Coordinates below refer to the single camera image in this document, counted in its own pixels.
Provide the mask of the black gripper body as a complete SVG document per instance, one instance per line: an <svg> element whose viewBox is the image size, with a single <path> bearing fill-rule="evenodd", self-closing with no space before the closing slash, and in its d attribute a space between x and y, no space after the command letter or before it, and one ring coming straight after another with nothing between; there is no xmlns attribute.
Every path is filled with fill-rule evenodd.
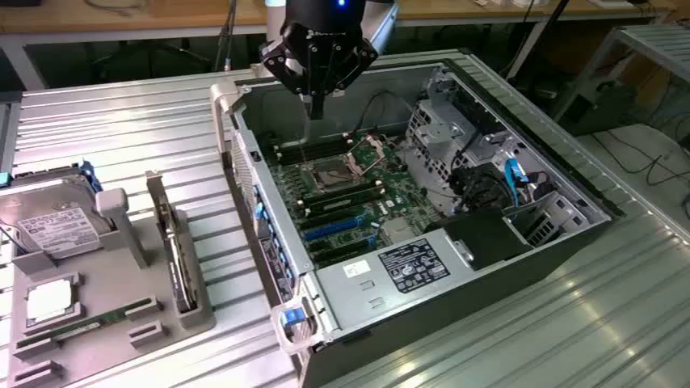
<svg viewBox="0 0 690 388"><path fill-rule="evenodd" d="M282 27L297 23L308 29L310 40L312 82L321 91L320 82L328 62L333 43L356 44L362 38L361 18L364 1L288 1L285 2L285 20Z"/></svg>

